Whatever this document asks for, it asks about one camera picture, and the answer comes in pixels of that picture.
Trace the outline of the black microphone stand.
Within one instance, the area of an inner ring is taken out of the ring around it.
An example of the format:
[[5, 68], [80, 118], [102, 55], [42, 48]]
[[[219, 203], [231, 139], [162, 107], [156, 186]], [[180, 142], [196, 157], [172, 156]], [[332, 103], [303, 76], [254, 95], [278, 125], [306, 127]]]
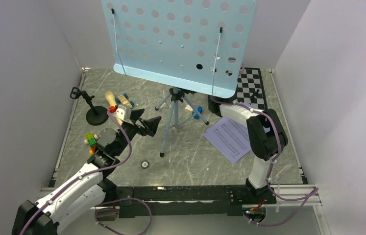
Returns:
[[86, 113], [86, 121], [92, 126], [99, 126], [104, 124], [108, 120], [107, 109], [103, 106], [94, 106], [92, 99], [94, 95], [89, 96], [86, 91], [80, 90], [78, 87], [73, 87], [70, 92], [71, 99], [78, 99], [83, 97], [90, 109]]

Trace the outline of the gold toy microphone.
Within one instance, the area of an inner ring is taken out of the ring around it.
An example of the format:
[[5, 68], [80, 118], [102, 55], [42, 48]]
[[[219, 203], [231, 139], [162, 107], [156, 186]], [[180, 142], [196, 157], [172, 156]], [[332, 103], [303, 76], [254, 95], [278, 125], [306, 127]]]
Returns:
[[114, 109], [116, 110], [118, 104], [116, 102], [116, 98], [115, 98], [114, 94], [112, 92], [106, 92], [105, 99], [109, 104], [109, 111], [112, 110], [111, 107], [115, 107]]

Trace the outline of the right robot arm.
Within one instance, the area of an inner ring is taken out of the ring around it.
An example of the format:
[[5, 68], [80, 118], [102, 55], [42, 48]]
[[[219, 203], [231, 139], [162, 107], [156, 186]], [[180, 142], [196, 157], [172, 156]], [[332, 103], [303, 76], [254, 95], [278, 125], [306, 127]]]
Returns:
[[277, 112], [274, 109], [254, 109], [235, 101], [225, 102], [215, 96], [211, 96], [209, 100], [218, 108], [220, 117], [232, 119], [247, 128], [254, 161], [246, 180], [246, 199], [255, 204], [263, 199], [264, 191], [275, 194], [271, 187], [271, 173], [277, 159], [289, 143]]

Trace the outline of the sheet music page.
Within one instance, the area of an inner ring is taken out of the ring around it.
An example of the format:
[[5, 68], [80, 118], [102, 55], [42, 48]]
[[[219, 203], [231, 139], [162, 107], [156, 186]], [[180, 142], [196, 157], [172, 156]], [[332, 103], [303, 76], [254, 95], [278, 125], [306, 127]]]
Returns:
[[233, 165], [251, 151], [247, 128], [230, 118], [221, 118], [203, 136]]

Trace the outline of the light blue music stand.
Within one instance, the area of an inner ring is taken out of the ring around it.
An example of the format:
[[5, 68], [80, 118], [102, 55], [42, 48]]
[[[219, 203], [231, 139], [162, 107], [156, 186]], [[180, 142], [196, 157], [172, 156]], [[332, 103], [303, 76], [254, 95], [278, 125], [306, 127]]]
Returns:
[[103, 0], [119, 74], [220, 98], [235, 95], [256, 2]]

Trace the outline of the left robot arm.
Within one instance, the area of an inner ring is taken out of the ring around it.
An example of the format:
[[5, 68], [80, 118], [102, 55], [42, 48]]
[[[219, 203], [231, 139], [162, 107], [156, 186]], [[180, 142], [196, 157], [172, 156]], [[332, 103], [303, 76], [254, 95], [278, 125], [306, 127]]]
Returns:
[[144, 109], [127, 107], [114, 113], [108, 111], [108, 117], [119, 128], [115, 139], [102, 145], [100, 137], [93, 145], [94, 152], [74, 176], [36, 202], [24, 201], [17, 210], [11, 234], [59, 235], [90, 208], [115, 203], [116, 185], [107, 176], [126, 162], [118, 157], [126, 148], [132, 153], [131, 140], [137, 134], [153, 137], [162, 119], [143, 119], [143, 113]]

